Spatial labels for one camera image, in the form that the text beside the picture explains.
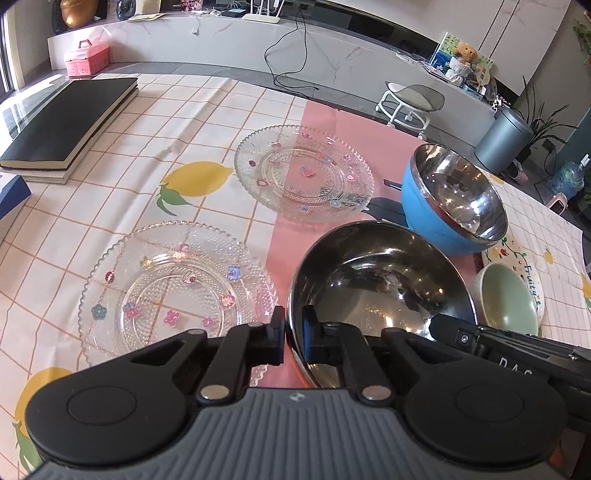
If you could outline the grey trash can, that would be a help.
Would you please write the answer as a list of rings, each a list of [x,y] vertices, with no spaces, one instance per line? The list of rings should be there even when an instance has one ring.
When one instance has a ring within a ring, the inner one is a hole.
[[[519,112],[501,108],[475,147],[474,155],[489,172],[499,174],[516,159],[533,135],[532,128]]]

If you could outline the blue steel-lined bowl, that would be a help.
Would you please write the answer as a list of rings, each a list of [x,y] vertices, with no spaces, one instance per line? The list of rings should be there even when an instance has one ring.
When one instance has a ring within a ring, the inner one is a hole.
[[[401,192],[408,227],[448,256],[480,253],[506,236],[508,217],[491,182],[449,148],[419,146]]]

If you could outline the white rolling stool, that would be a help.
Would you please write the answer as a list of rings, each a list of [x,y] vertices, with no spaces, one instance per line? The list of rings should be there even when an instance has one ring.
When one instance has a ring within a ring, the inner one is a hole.
[[[375,111],[387,118],[388,126],[402,128],[426,140],[427,129],[431,124],[430,115],[442,110],[444,105],[445,96],[431,87],[387,82]]]

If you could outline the water bottle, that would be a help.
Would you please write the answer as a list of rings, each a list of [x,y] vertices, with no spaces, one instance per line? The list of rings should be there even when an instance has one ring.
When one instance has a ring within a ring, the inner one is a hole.
[[[547,182],[548,190],[553,194],[563,194],[572,199],[584,187],[586,167],[590,156],[586,154],[578,163],[565,163]]]

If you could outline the pink storage box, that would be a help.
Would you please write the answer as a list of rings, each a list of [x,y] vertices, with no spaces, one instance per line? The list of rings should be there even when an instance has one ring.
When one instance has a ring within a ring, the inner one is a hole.
[[[81,40],[78,48],[66,61],[67,75],[71,78],[91,77],[109,65],[110,47],[105,42]]]

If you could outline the white fruity ceramic plate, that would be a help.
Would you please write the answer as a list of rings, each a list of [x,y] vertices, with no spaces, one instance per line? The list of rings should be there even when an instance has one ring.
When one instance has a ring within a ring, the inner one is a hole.
[[[484,267],[490,263],[500,263],[511,268],[520,277],[533,299],[538,327],[541,327],[545,314],[545,296],[533,256],[508,230],[499,243],[481,254],[481,258]]]

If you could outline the teddy bear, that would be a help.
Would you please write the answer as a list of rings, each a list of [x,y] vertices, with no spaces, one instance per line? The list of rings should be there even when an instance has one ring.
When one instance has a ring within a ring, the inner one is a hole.
[[[472,71],[472,63],[477,59],[478,51],[468,43],[460,41],[450,60],[449,73],[467,78]]]

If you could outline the near clear glass plate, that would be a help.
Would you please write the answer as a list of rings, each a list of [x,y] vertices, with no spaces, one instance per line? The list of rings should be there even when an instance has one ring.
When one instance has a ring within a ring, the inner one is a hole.
[[[276,303],[270,275],[231,234],[188,221],[148,225],[91,270],[78,307],[82,352],[95,366],[185,330],[221,337],[270,322]]]

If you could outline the far clear glass plate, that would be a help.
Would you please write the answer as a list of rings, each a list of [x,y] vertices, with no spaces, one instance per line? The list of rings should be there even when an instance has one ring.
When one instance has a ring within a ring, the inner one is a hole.
[[[335,135],[276,125],[246,136],[235,174],[257,202],[304,223],[335,223],[365,210],[374,196],[370,166]]]

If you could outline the orange steel-lined bowl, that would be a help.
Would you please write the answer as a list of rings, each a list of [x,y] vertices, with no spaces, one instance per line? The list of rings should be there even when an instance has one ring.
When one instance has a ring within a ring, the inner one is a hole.
[[[412,230],[359,221],[329,231],[304,255],[287,295],[290,348],[315,387],[339,386],[334,367],[304,357],[304,307],[318,320],[344,322],[378,336],[398,327],[430,335],[433,316],[476,323],[474,303],[451,260]]]

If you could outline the golden vase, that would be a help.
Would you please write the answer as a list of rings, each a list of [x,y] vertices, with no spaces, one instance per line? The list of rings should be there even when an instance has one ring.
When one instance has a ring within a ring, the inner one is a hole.
[[[60,10],[68,28],[81,28],[89,24],[97,11],[97,0],[61,0]]]

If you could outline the black notebook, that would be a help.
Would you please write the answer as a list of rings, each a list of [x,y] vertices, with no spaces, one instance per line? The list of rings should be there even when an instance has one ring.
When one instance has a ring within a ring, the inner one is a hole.
[[[116,108],[137,93],[135,77],[74,80],[1,154],[5,169],[65,171]]]

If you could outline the blue box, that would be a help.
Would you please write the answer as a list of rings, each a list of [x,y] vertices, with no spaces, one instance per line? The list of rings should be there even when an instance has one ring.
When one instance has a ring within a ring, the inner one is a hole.
[[[9,215],[31,196],[29,186],[20,175],[2,173],[0,187],[0,219]]]

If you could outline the green ceramic bowl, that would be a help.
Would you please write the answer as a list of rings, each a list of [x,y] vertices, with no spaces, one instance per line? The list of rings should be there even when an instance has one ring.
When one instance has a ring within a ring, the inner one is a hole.
[[[538,318],[533,297],[509,267],[491,263],[469,287],[479,325],[536,336]]]

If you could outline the green potted plant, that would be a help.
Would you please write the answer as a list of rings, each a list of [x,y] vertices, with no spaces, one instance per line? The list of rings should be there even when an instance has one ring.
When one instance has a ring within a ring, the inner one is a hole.
[[[535,87],[529,86],[525,78],[523,78],[523,83],[523,94],[525,95],[526,113],[520,113],[520,115],[522,116],[522,119],[525,121],[526,126],[531,130],[532,136],[516,157],[516,160],[520,164],[523,164],[526,160],[529,159],[529,157],[533,153],[533,150],[537,147],[537,145],[540,142],[548,140],[552,142],[558,142],[564,145],[566,141],[555,133],[557,129],[569,129],[570,131],[574,131],[577,129],[577,126],[575,125],[563,123],[557,120],[557,116],[564,110],[566,110],[569,107],[569,105],[563,105],[562,107],[556,109],[552,113],[545,114],[545,103],[542,102],[541,104],[538,104]]]

